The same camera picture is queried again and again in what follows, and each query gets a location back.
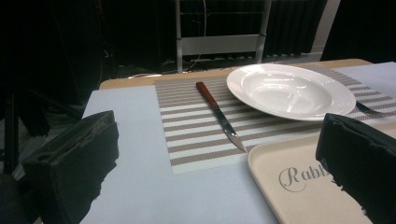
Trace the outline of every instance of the placemat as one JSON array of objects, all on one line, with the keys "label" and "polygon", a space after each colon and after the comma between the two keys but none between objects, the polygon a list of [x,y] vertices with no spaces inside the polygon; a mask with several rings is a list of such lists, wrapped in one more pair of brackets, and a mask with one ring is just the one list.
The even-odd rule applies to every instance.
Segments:
[{"label": "placemat", "polygon": [[[356,79],[319,66],[304,68],[343,83],[358,101],[373,109],[396,111],[396,100],[372,90]],[[155,82],[169,159],[175,175],[235,164],[246,161],[248,157],[222,131],[213,112],[195,87],[198,81],[206,84],[247,150],[259,144],[320,131],[321,121],[282,119],[245,105],[229,91],[226,79],[227,77],[205,77]],[[396,116],[368,117],[356,108],[347,116],[369,124],[396,119]]]}]

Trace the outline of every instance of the wooden knife handle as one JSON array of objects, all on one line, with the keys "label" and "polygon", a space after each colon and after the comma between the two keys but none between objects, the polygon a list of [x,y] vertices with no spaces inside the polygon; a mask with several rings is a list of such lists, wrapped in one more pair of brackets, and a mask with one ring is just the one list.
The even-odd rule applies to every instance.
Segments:
[{"label": "wooden knife handle", "polygon": [[215,98],[213,98],[212,94],[210,94],[204,82],[197,82],[196,86],[198,91],[201,93],[202,96],[204,96],[204,99],[212,109],[219,108],[218,103],[216,102]]}]

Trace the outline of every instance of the white plate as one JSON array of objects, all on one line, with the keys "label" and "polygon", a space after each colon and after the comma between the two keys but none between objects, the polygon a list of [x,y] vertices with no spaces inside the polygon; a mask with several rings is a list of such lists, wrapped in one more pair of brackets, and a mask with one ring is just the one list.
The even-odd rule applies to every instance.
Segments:
[{"label": "white plate", "polygon": [[245,104],[285,119],[323,120],[326,113],[345,115],[356,104],[338,81],[281,64],[240,67],[228,75],[227,86]]}]

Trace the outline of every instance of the tray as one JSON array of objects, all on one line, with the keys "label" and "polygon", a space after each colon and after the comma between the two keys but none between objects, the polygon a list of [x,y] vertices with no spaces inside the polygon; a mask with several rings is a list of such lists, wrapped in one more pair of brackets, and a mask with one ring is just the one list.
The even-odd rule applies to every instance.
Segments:
[{"label": "tray", "polygon": [[[396,137],[396,122],[374,125]],[[247,163],[280,223],[372,223],[315,159],[318,134],[250,150]]]}]

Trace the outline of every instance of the plate rim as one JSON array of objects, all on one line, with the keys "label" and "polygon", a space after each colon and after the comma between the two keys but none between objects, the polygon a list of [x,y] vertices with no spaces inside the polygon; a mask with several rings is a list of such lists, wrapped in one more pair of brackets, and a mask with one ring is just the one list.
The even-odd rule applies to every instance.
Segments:
[{"label": "plate rim", "polygon": [[[233,70],[233,71],[227,76],[227,80],[226,80],[227,88],[230,90],[230,92],[233,94],[233,96],[235,96],[238,100],[240,100],[240,101],[243,102],[244,104],[249,105],[249,106],[251,106],[251,107],[253,107],[253,108],[257,109],[257,110],[260,110],[260,111],[263,112],[263,113],[267,113],[267,114],[270,114],[270,115],[273,115],[273,116],[276,116],[276,117],[280,117],[280,118],[284,118],[284,119],[305,120],[305,121],[322,121],[322,120],[324,119],[324,116],[325,116],[325,114],[323,114],[322,116],[315,115],[315,116],[310,116],[310,117],[306,117],[306,118],[295,117],[295,116],[293,116],[292,114],[288,114],[288,115],[279,114],[279,113],[276,113],[275,111],[271,111],[271,110],[268,110],[268,109],[265,109],[265,108],[256,106],[256,105],[252,104],[251,102],[248,102],[248,101],[245,99],[245,98],[248,98],[248,96],[245,95],[245,96],[246,96],[245,98],[242,97],[242,96],[240,96],[240,95],[231,87],[230,84],[231,84],[231,79],[232,79],[234,76],[237,76],[237,73],[240,73],[240,71],[243,70],[243,69],[247,69],[247,68],[253,67],[253,66],[255,66],[255,67],[259,66],[260,68],[265,68],[265,67],[272,67],[272,68],[274,68],[274,67],[275,67],[276,69],[279,69],[279,71],[281,71],[280,69],[282,69],[282,68],[288,68],[288,69],[292,69],[292,70],[300,70],[300,71],[304,71],[304,72],[310,74],[310,76],[315,76],[315,77],[325,78],[325,79],[331,80],[332,83],[334,83],[335,85],[340,86],[342,89],[344,89],[345,92],[349,93],[349,95],[348,95],[348,96],[345,96],[344,98],[346,98],[346,97],[350,98],[350,99],[348,99],[346,102],[350,102],[350,103],[351,103],[351,104],[348,104],[348,105],[345,106],[345,110],[344,110],[343,112],[341,112],[341,113],[332,112],[332,113],[338,114],[338,115],[346,115],[346,114],[348,114],[350,111],[352,111],[353,108],[355,107],[355,104],[356,104],[356,97],[355,97],[355,95],[353,94],[353,92],[352,92],[349,88],[347,88],[344,84],[342,84],[341,82],[335,80],[334,78],[327,77],[327,76],[325,76],[325,75],[323,75],[323,74],[321,74],[321,73],[319,73],[319,72],[315,72],[315,71],[312,71],[312,70],[309,70],[309,69],[305,69],[305,68],[302,68],[302,67],[297,67],[297,66],[291,66],[291,65],[285,65],[285,64],[269,64],[269,63],[255,63],[255,64],[250,64],[250,65],[242,66],[242,67],[239,67],[239,68]],[[323,86],[320,86],[320,87],[321,87],[321,89],[327,91],[331,96],[333,96],[333,94],[332,94],[330,91],[328,91],[327,88],[325,88],[325,87],[323,87]]]}]

